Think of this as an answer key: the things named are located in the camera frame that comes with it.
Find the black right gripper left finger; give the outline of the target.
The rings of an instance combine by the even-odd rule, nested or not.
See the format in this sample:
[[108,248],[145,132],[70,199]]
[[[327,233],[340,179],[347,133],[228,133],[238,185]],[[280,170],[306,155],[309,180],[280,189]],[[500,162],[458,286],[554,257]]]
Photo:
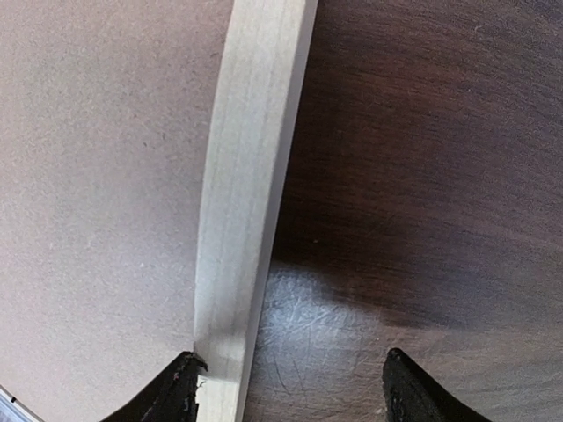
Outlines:
[[180,353],[157,377],[104,422],[196,422],[200,370],[207,363],[194,352]]

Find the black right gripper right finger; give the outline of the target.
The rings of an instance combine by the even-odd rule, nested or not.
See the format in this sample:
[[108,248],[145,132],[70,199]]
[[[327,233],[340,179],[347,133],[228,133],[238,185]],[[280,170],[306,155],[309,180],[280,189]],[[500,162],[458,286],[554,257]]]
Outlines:
[[392,348],[383,367],[387,421],[489,422],[452,396],[400,348]]

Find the light wooden picture frame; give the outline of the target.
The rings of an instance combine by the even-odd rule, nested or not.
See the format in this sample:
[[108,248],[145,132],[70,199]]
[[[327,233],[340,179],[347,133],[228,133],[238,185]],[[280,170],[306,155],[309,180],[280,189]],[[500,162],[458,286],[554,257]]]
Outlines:
[[316,16],[314,1],[236,1],[209,128],[194,293],[208,363],[201,421],[244,414]]

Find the brown backing board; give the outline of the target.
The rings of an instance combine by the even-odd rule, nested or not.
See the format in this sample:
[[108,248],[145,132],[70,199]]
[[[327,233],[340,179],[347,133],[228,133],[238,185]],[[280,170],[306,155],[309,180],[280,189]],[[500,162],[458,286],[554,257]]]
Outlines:
[[99,421],[194,343],[229,1],[1,4],[1,383]]

